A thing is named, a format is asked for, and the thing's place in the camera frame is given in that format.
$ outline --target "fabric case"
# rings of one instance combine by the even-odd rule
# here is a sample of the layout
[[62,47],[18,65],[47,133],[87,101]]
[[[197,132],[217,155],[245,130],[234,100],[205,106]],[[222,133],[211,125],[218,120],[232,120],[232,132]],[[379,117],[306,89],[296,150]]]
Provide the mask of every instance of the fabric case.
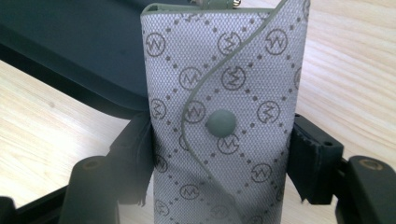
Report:
[[144,10],[156,224],[280,223],[308,9]]

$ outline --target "screw hole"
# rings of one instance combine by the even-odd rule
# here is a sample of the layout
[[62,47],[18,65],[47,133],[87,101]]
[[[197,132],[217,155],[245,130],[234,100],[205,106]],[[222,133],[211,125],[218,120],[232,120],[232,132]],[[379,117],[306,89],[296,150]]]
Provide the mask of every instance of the screw hole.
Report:
[[326,147],[332,147],[332,143],[331,142],[324,142],[323,143]]
[[93,160],[93,161],[87,161],[84,163],[83,168],[86,170],[92,170],[95,169],[100,165],[100,162],[98,160]]

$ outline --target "snap button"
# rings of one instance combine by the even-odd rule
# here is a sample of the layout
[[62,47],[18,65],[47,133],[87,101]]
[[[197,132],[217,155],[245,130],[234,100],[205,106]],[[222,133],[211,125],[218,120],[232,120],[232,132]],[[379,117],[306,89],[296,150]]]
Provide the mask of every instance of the snap button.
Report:
[[211,134],[224,138],[232,134],[235,130],[236,116],[229,110],[220,109],[209,116],[205,126]]

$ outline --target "wood grain surface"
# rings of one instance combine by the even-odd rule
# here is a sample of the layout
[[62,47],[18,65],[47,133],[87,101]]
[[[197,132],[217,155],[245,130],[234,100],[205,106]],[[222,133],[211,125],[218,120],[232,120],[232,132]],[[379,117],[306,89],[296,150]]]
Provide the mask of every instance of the wood grain surface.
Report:
[[[245,0],[244,7],[277,2]],[[297,112],[345,146],[396,167],[396,1],[313,0]],[[106,155],[128,123],[0,61],[0,195],[17,206],[68,182],[73,165]],[[301,203],[287,181],[282,223],[336,223],[334,206]],[[122,223],[151,224],[148,204]]]

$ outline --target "circular logo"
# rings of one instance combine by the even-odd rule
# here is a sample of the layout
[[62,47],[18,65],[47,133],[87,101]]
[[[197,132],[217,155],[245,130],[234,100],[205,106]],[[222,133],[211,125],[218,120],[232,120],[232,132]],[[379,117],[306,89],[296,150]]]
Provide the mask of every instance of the circular logo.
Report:
[[155,119],[163,119],[166,115],[166,105],[160,99],[152,99],[150,103],[151,116]]
[[168,216],[169,215],[169,208],[166,203],[163,203],[160,200],[155,201],[154,210],[156,213],[160,214],[161,216]]
[[266,101],[259,106],[257,117],[264,123],[274,123],[280,115],[280,107],[274,101]]
[[160,173],[165,173],[168,170],[168,162],[160,156],[155,156],[155,169]]
[[305,0],[303,4],[303,14],[304,14],[304,19],[308,21],[309,17],[309,8],[311,7],[311,2],[309,0]]
[[218,40],[218,49],[221,54],[229,55],[241,45],[241,37],[236,32],[224,33]]
[[204,119],[206,108],[203,103],[199,101],[191,101],[187,107],[184,119],[188,123],[198,123]]
[[158,57],[163,54],[166,48],[166,41],[162,35],[151,33],[146,37],[146,53],[151,57]]
[[294,74],[294,87],[298,90],[298,87],[300,86],[300,78],[301,78],[301,68],[297,70],[297,72]]
[[281,188],[281,189],[279,189],[279,190],[276,192],[276,200],[277,200],[278,202],[281,202],[282,199],[283,199],[283,189]]
[[265,38],[265,49],[272,55],[279,55],[288,46],[288,36],[281,29],[272,30]]
[[231,134],[225,138],[219,138],[218,150],[225,155],[234,154],[239,149],[239,138]]
[[260,216],[251,217],[247,224],[262,224],[263,220]]
[[228,91],[239,90],[245,84],[246,79],[246,72],[239,66],[228,67],[221,75],[221,83]]
[[197,68],[188,67],[183,69],[178,76],[180,86],[188,91],[192,91],[202,78],[202,73]]
[[229,214],[228,208],[223,205],[216,205],[210,209],[210,216],[215,219],[226,218]]
[[380,163],[373,160],[363,159],[360,160],[359,163],[370,170],[380,171],[384,169],[384,167]]
[[180,188],[180,196],[186,200],[194,200],[199,196],[199,189],[195,185],[184,185]]
[[251,169],[251,179],[256,183],[262,183],[271,176],[271,173],[271,166],[266,163],[260,163]]

